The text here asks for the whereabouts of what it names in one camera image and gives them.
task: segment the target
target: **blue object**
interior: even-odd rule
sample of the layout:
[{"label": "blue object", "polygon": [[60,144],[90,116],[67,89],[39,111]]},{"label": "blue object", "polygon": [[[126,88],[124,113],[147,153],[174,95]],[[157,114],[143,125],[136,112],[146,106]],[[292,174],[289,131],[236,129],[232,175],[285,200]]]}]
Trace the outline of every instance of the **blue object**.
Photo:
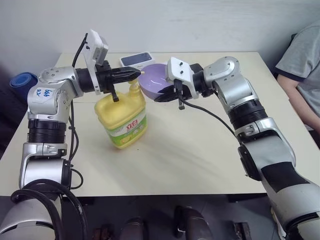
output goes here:
[{"label": "blue object", "polygon": [[31,72],[23,72],[11,79],[10,87],[17,95],[27,102],[29,90],[36,85],[37,82],[38,78],[36,75]]}]

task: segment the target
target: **black joint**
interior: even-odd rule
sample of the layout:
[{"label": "black joint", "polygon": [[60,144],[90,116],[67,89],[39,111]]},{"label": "black joint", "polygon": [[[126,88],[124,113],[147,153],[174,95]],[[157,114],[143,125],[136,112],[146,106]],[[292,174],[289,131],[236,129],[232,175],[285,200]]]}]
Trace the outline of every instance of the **black joint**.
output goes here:
[{"label": "black joint", "polygon": [[240,155],[241,163],[242,163],[243,168],[244,168],[246,174],[248,175],[248,177],[250,177],[256,181],[261,181],[261,177],[259,175],[257,166],[256,166],[252,156],[250,155],[250,152],[246,148],[246,146],[242,145],[242,146],[238,147],[238,152]]},{"label": "black joint", "polygon": [[67,125],[63,122],[30,119],[28,143],[63,144]]},{"label": "black joint", "polygon": [[67,155],[67,150],[66,149],[58,149],[58,152],[57,152],[57,156],[58,157],[62,157],[62,156],[65,156]]},{"label": "black joint", "polygon": [[95,88],[94,84],[92,83],[88,68],[76,69],[76,73],[78,74],[78,80],[81,90],[84,93],[94,92]]},{"label": "black joint", "polygon": [[62,175],[61,175],[61,184],[67,188],[71,186],[71,165],[70,161],[63,160],[62,165]]},{"label": "black joint", "polygon": [[190,65],[190,68],[191,68],[191,70],[192,70],[194,73],[198,73],[198,72],[204,70],[199,63],[191,64],[191,65]]},{"label": "black joint", "polygon": [[201,93],[201,95],[206,98],[214,94],[214,90],[211,88],[208,88],[205,77],[204,77],[204,71],[198,71],[193,75],[193,84],[194,88],[197,92]]},{"label": "black joint", "polygon": [[234,129],[268,117],[264,107],[258,99],[253,99],[233,108],[228,116]]}]

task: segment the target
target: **person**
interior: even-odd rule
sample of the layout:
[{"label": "person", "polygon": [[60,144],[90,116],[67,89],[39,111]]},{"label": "person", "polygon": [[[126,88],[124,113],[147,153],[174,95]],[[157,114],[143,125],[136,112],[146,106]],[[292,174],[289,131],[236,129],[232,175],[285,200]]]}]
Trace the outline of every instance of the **person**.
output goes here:
[{"label": "person", "polygon": [[320,20],[295,35],[275,72],[320,149]]}]

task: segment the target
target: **handwritten label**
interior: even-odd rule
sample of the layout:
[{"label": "handwritten label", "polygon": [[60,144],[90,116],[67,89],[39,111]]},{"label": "handwritten label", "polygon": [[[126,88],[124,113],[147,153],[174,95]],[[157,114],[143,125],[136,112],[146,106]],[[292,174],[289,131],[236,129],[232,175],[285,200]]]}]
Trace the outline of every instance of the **handwritten label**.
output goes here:
[{"label": "handwritten label", "polygon": [[34,91],[33,95],[36,99],[45,101],[46,99],[51,99],[55,94],[55,91],[56,90],[54,88],[38,87]]}]

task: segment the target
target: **yellow bottle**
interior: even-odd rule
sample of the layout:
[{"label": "yellow bottle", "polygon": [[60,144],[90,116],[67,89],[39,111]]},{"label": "yellow bottle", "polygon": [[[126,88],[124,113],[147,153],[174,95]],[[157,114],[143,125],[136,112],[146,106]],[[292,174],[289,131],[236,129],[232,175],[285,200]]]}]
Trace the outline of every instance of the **yellow bottle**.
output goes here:
[{"label": "yellow bottle", "polygon": [[99,100],[94,110],[106,129],[112,143],[123,149],[137,141],[147,130],[146,101],[137,80],[130,81],[128,93],[116,92],[119,101],[112,95]]}]

